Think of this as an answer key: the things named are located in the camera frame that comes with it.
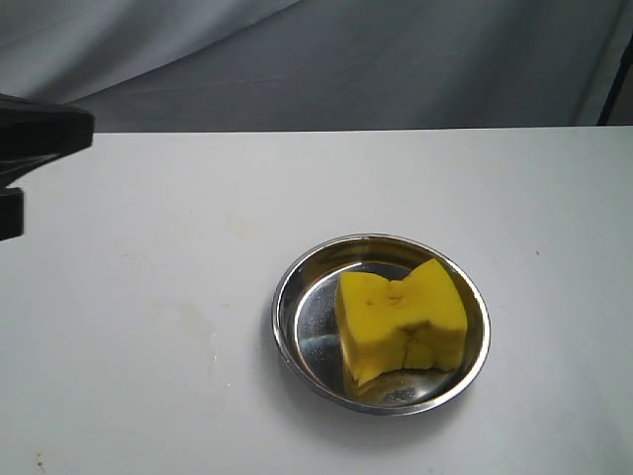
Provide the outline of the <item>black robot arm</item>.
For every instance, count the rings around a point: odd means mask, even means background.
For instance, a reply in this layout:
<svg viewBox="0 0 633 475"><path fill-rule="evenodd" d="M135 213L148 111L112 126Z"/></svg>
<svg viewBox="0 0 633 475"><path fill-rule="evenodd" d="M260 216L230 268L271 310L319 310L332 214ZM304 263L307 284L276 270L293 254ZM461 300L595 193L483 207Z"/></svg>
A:
<svg viewBox="0 0 633 475"><path fill-rule="evenodd" d="M94 132L94 116L82 109L1 96L1 239L24 233L25 193L14 182L90 147Z"/></svg>

